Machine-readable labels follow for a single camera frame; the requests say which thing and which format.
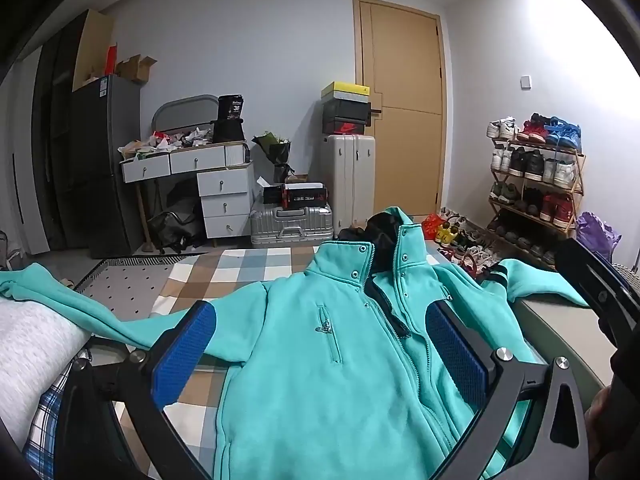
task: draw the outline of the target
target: blue grip pad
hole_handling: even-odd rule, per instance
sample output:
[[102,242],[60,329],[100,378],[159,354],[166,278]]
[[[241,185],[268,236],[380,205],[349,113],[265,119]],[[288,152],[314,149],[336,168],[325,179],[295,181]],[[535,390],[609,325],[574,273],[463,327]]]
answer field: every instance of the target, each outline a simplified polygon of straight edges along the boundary
[[487,372],[436,303],[427,307],[426,329],[464,401],[475,411],[486,404]]
[[158,410],[178,400],[215,331],[216,311],[206,302],[154,368],[151,396]]

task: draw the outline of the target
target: light switch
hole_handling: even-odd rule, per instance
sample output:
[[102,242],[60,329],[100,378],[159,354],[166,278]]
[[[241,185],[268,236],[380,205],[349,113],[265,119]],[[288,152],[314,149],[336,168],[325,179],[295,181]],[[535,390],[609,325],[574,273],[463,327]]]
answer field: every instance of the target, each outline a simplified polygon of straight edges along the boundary
[[531,90],[531,76],[524,75],[520,78],[520,88],[523,90]]

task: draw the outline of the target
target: wooden door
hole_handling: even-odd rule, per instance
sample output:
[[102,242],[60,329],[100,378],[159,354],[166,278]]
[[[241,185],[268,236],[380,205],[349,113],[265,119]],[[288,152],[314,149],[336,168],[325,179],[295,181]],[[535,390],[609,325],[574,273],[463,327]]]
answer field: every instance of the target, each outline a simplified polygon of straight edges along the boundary
[[437,16],[354,0],[354,21],[356,79],[370,87],[371,107],[382,110],[366,131],[376,138],[374,211],[397,205],[427,215],[438,208],[444,169]]

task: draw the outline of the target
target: wooden shoe rack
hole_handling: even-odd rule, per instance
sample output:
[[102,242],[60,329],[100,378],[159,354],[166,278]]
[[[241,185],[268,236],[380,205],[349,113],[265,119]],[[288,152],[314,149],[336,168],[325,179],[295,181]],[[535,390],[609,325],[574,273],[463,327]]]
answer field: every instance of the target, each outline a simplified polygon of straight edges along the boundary
[[[524,190],[527,187],[534,187],[534,186],[529,186],[529,183],[537,184],[545,189],[548,189],[549,191],[553,191],[556,193],[568,194],[571,197],[571,200],[574,206],[574,214],[572,215],[569,221],[569,225],[566,228],[558,227],[557,225],[553,224],[553,222],[546,222],[543,219],[541,219],[539,216],[533,216],[526,212],[520,211],[513,205],[506,205],[497,200],[492,200],[491,198],[488,199],[489,204],[491,205],[495,213],[494,219],[497,218],[498,213],[500,212],[500,209],[507,209],[508,211],[511,211],[517,215],[523,216],[524,218],[528,218],[532,222],[543,225],[544,227],[552,231],[555,231],[556,233],[560,234],[563,237],[567,237],[571,233],[571,231],[575,229],[575,221],[578,216],[578,212],[580,211],[580,203],[582,201],[582,198],[584,197],[584,181],[582,176],[584,173],[584,163],[586,161],[586,156],[583,153],[580,153],[578,150],[575,150],[573,148],[565,148],[562,146],[551,146],[549,144],[542,144],[538,142],[524,142],[521,140],[505,140],[505,139],[492,139],[492,141],[494,142],[495,148],[498,148],[498,146],[500,145],[500,146],[504,146],[505,150],[508,149],[510,146],[524,146],[526,148],[533,148],[533,149],[537,148],[541,152],[556,153],[556,154],[562,153],[565,155],[571,155],[573,157],[576,168],[577,168],[577,176],[574,180],[574,184],[572,185],[571,189],[565,189],[563,187],[556,186],[555,184],[548,184],[546,182],[527,178],[526,176],[515,176],[503,171],[491,170],[491,173],[494,176],[494,180],[496,182],[506,182],[509,178],[520,179],[522,182],[519,185],[516,185],[520,191],[520,196],[524,196]],[[526,252],[528,256],[531,256],[533,259],[537,260],[540,264],[542,264],[543,267],[546,267],[547,269],[554,269],[553,266],[550,266],[549,264],[544,262],[542,259],[537,258],[536,256],[533,256],[528,251],[523,250],[522,248],[518,247],[515,244],[511,244],[508,240],[505,240],[505,241],[508,244],[519,249],[520,251]]]

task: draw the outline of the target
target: hoodie collar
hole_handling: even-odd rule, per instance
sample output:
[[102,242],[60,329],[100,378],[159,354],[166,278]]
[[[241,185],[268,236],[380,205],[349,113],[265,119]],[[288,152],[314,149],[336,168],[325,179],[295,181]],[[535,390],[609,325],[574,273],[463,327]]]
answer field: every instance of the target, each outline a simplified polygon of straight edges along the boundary
[[[387,270],[401,272],[402,269],[417,264],[427,265],[421,225],[414,224],[400,208],[391,207],[385,213],[400,221],[392,268]],[[369,275],[374,254],[374,244],[364,240],[364,237],[362,241],[352,239],[324,242],[307,270],[360,287],[364,286]]]

